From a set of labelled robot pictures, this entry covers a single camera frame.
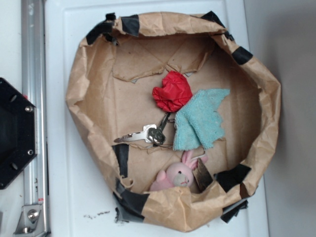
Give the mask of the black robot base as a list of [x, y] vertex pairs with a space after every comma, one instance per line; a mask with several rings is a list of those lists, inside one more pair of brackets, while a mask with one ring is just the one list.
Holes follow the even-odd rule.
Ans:
[[36, 156], [35, 106], [0, 79], [0, 189], [6, 189]]

